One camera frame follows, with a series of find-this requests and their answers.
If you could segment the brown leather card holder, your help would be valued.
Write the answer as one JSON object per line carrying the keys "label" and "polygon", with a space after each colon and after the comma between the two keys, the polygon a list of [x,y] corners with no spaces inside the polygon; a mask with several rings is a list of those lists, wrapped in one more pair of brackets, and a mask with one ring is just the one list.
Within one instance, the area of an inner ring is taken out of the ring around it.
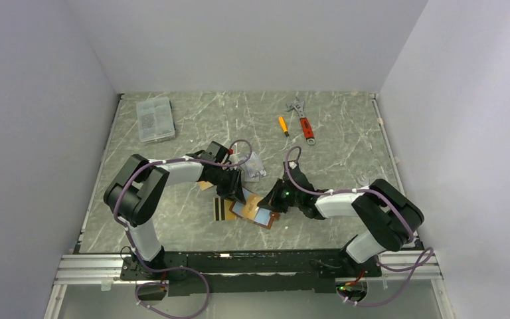
{"label": "brown leather card holder", "polygon": [[233,215],[265,229],[270,229],[273,222],[280,219],[279,213],[257,206],[258,202],[262,199],[261,196],[246,188],[243,188],[243,194],[246,203],[237,201],[232,203],[229,211]]}

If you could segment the gold VIP card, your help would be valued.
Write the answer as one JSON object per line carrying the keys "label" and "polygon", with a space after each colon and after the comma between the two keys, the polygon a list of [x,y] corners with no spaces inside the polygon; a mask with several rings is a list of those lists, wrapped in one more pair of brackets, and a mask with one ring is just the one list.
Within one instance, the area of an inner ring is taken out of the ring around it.
{"label": "gold VIP card", "polygon": [[262,200],[262,198],[259,195],[251,194],[246,198],[246,203],[244,204],[244,207],[241,209],[241,215],[244,218],[255,220],[258,211],[259,206],[258,203]]}

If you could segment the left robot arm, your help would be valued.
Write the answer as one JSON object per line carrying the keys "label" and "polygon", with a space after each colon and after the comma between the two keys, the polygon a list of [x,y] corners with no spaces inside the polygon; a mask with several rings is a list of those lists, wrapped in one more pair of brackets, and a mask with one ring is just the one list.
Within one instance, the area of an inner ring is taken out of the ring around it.
{"label": "left robot arm", "polygon": [[219,197],[246,202],[241,172],[229,160],[231,153],[230,148],[211,142],[204,150],[175,159],[156,161],[134,154],[109,184],[103,202],[123,226],[144,277],[157,278],[165,268],[165,250],[152,217],[167,186],[204,181],[216,187]]}

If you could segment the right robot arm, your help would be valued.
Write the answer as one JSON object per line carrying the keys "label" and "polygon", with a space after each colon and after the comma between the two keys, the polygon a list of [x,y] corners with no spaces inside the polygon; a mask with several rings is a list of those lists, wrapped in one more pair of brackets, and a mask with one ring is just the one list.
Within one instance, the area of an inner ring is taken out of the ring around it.
{"label": "right robot arm", "polygon": [[423,212],[384,179],[360,189],[316,189],[296,161],[285,164],[283,177],[257,206],[277,213],[295,207],[317,220],[358,217],[366,230],[343,246],[339,258],[348,276],[358,274],[379,253],[401,250],[424,222]]}

